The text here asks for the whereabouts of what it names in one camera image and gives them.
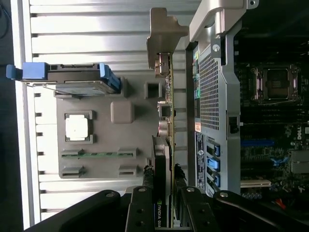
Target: capacitor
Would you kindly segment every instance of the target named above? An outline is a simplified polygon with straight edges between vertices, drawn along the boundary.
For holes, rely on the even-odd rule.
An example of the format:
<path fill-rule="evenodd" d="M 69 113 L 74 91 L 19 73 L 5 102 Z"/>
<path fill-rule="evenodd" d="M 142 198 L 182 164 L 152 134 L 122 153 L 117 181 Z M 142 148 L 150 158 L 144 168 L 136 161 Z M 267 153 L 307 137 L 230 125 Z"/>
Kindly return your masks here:
<path fill-rule="evenodd" d="M 170 136 L 170 123 L 166 120 L 159 121 L 159 129 L 158 129 L 159 136 Z"/>

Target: pci slot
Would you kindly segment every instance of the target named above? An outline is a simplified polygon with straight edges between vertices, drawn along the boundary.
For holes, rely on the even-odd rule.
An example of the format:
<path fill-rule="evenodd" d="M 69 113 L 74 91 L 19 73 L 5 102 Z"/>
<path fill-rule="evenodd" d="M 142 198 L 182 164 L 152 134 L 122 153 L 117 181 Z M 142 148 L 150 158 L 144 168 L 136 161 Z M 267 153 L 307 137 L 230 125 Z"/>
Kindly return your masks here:
<path fill-rule="evenodd" d="M 269 180 L 242 180 L 240 182 L 240 188 L 268 188 L 271 187 L 271 181 Z"/>
<path fill-rule="evenodd" d="M 207 179 L 206 189 L 207 194 L 209 194 L 210 192 L 214 194 L 215 192 L 220 191 L 220 189 L 209 179 Z"/>
<path fill-rule="evenodd" d="M 201 117 L 201 109 L 200 109 L 200 99 L 194 99 L 194 117 Z"/>
<path fill-rule="evenodd" d="M 216 157 L 220 157 L 220 145 L 214 143 L 206 143 L 206 151 L 208 154 L 212 155 L 212 156 L 216 156 Z"/>
<path fill-rule="evenodd" d="M 258 146 L 273 146 L 275 141 L 271 139 L 259 139 L 259 140 L 241 140 L 241 147 L 258 147 Z"/>
<path fill-rule="evenodd" d="M 207 167 L 207 172 L 206 172 L 206 177 L 207 181 L 211 181 L 216 185 L 216 187 L 220 188 L 220 175 L 217 172 L 214 172 L 211 170 L 209 167 Z"/>

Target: metal side panel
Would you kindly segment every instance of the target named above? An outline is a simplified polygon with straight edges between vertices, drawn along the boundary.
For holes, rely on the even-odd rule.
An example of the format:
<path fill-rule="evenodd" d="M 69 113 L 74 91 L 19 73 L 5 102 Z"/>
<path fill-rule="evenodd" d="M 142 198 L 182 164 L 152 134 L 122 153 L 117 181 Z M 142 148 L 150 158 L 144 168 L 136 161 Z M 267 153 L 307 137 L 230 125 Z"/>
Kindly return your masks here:
<path fill-rule="evenodd" d="M 220 146 L 221 154 L 216 158 L 220 163 L 220 189 L 235 193 L 240 193 L 240 87 L 234 73 L 233 44 L 240 28 L 241 24 L 235 25 L 225 37 L 226 64 L 222 64 L 220 58 L 212 57 L 212 46 L 198 58 L 201 133 L 206 135 L 206 142 Z"/>
<path fill-rule="evenodd" d="M 149 11 L 166 7 L 189 25 L 200 0 L 11 0 L 14 62 L 107 63 L 117 75 L 154 74 L 148 69 Z M 176 120 L 186 122 L 184 40 L 173 56 Z M 24 228 L 102 189 L 122 192 L 141 179 L 58 177 L 56 100 L 43 88 L 16 83 Z M 187 138 L 177 132 L 176 161 L 187 167 Z"/>

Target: expansion slot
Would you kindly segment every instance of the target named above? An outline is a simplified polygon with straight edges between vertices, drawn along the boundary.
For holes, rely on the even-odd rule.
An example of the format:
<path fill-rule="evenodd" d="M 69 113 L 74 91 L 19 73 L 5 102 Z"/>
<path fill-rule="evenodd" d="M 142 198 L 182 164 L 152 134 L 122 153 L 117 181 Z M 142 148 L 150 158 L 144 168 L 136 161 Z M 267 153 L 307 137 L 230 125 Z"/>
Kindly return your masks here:
<path fill-rule="evenodd" d="M 79 152 L 72 154 L 63 154 L 62 158 L 102 158 L 102 157 L 133 157 L 133 153 L 118 153 L 118 152 L 100 152 L 100 153 L 90 153 L 90 152 Z"/>
<path fill-rule="evenodd" d="M 271 182 L 269 180 L 242 180 L 240 182 L 240 188 L 266 188 L 270 187 Z"/>
<path fill-rule="evenodd" d="M 275 141 L 270 139 L 257 139 L 257 140 L 241 140 L 241 147 L 250 147 L 250 146 L 273 146 Z"/>

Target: blue pci express slot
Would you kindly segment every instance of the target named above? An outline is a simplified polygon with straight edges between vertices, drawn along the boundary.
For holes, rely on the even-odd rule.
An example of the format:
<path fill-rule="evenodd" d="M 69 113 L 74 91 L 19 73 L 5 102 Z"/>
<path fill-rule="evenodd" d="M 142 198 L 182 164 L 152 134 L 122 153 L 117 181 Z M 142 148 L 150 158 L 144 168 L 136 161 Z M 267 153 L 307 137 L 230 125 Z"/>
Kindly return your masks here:
<path fill-rule="evenodd" d="M 241 140 L 241 147 L 250 147 L 250 146 L 273 146 L 275 141 L 271 139 L 258 139 L 258 140 Z"/>

